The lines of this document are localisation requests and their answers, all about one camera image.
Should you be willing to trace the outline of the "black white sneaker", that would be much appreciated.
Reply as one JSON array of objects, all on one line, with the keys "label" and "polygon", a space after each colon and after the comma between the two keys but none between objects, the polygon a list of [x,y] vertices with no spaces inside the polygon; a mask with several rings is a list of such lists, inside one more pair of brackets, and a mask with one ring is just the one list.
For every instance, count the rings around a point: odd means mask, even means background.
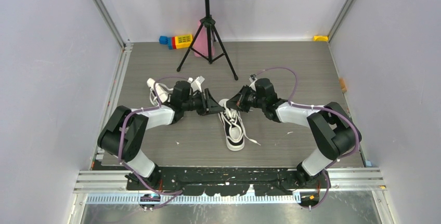
[{"label": "black white sneaker", "polygon": [[223,126],[227,148],[234,152],[240,151],[244,148],[245,139],[260,146],[260,143],[247,136],[240,113],[235,109],[228,108],[226,106],[227,101],[228,99],[219,101],[224,110],[218,114]]}]

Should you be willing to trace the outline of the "white sole sneaker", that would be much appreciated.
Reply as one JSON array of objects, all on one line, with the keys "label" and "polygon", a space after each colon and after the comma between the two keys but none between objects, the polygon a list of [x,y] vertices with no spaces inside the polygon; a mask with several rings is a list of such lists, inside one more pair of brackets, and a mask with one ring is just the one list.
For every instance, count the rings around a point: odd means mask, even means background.
[{"label": "white sole sneaker", "polygon": [[167,87],[165,84],[157,83],[152,78],[147,80],[147,85],[150,90],[149,100],[153,106],[169,102],[171,93],[173,92],[172,88]]}]

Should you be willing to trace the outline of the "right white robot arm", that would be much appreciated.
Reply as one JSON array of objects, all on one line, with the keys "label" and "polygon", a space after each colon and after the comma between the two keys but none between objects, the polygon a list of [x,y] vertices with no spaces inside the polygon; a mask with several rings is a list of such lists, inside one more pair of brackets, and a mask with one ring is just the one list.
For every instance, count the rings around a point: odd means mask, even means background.
[{"label": "right white robot arm", "polygon": [[361,133],[340,104],[330,102],[323,106],[309,106],[290,102],[278,97],[267,78],[243,86],[236,95],[221,100],[219,104],[236,112],[261,109],[271,121],[308,127],[317,148],[296,168],[297,182],[304,188],[315,184],[318,175],[337,159],[359,149]]}]

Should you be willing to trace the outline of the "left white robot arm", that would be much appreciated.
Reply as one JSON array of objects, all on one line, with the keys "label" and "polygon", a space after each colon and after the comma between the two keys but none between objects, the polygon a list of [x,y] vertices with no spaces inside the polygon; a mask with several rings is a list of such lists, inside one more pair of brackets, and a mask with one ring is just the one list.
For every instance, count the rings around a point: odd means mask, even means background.
[{"label": "left white robot arm", "polygon": [[156,106],[139,109],[118,106],[101,131],[97,146],[126,164],[140,176],[140,184],[152,190],[159,185],[160,177],[154,172],[157,164],[141,150],[146,130],[174,124],[187,111],[205,116],[221,113],[224,108],[208,89],[201,89],[197,81],[178,81],[170,90],[163,89],[154,80],[148,86],[157,101]]}]

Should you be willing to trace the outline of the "pink foam block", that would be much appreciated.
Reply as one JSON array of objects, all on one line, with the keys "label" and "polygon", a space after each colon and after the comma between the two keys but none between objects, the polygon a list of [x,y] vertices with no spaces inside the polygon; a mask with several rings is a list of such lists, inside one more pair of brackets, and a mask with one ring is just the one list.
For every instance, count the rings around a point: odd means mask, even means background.
[{"label": "pink foam block", "polygon": [[[208,58],[208,54],[209,54],[208,50],[209,49],[208,49],[207,41],[208,41],[208,39],[207,39],[206,27],[202,25],[201,31],[194,42],[193,48]],[[214,47],[213,41],[214,41],[214,32],[212,32],[212,37],[211,37],[212,57],[214,58],[215,57],[215,47]],[[193,51],[193,54],[195,57],[201,57],[200,54],[196,53],[195,51]]]}]

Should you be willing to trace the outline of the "colourful toy block phone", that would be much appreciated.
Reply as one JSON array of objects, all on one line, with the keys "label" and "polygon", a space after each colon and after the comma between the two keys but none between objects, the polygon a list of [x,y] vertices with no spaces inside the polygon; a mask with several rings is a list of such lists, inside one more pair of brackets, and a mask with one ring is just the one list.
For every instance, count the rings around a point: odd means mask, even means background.
[{"label": "colourful toy block phone", "polygon": [[183,49],[190,47],[190,44],[193,41],[193,35],[192,34],[186,34],[186,35],[178,35],[178,36],[160,36],[159,37],[159,43],[161,45],[166,45],[168,49]]}]

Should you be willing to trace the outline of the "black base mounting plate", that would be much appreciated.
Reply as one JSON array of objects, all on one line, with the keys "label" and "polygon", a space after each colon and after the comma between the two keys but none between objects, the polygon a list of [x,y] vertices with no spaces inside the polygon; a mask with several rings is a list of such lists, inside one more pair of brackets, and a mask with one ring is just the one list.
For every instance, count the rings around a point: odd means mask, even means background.
[{"label": "black base mounting plate", "polygon": [[274,167],[159,167],[150,178],[125,175],[131,191],[153,188],[165,195],[183,196],[256,196],[289,195],[294,191],[325,190],[327,173],[308,176],[295,168]]}]

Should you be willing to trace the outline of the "yellow corner piece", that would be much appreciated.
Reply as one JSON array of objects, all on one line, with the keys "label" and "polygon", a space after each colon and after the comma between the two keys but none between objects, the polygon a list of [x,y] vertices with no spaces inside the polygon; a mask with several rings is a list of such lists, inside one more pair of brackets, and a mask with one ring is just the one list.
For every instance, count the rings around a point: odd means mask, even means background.
[{"label": "yellow corner piece", "polygon": [[315,35],[315,36],[313,36],[313,41],[314,42],[328,42],[329,37],[325,36],[325,35]]}]

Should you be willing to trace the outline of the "small wooden block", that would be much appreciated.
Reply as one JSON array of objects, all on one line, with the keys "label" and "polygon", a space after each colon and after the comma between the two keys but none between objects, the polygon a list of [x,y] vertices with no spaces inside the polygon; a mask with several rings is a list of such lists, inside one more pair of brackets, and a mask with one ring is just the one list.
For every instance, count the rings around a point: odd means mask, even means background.
[{"label": "small wooden block", "polygon": [[339,84],[340,84],[342,93],[346,93],[347,92],[347,86],[346,86],[344,78],[342,78],[342,77],[339,78]]}]

